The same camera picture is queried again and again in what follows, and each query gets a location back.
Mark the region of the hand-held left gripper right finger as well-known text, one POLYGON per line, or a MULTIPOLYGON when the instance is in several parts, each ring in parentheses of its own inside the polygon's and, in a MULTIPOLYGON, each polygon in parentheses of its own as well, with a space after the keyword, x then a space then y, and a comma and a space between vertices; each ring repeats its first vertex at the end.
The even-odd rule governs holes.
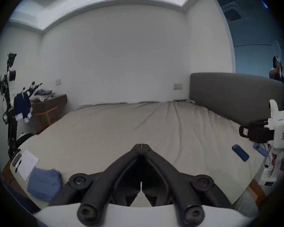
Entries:
POLYGON ((232 208, 229 199, 207 175, 179 172, 149 145, 141 145, 141 190, 152 207, 173 204, 182 226, 199 226, 205 219, 202 205, 232 208))

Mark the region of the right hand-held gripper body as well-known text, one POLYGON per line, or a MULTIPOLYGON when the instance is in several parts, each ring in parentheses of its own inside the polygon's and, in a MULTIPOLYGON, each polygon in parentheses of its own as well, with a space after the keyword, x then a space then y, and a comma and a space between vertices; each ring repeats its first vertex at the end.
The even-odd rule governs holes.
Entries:
POLYGON ((270 165, 261 175, 262 186, 275 186, 284 176, 284 110, 279 111, 275 100, 270 100, 269 106, 271 116, 265 127, 273 131, 273 139, 268 141, 270 165))

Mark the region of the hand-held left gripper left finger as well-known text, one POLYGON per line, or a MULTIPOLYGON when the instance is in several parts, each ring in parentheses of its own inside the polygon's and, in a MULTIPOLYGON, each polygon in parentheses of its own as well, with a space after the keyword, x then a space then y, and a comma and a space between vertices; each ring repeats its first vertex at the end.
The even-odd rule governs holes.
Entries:
POLYGON ((80 203, 77 218, 88 227, 102 222, 108 203, 130 206, 141 189, 141 180, 137 176, 141 148, 142 144, 136 144, 103 172, 72 175, 50 206, 80 203))

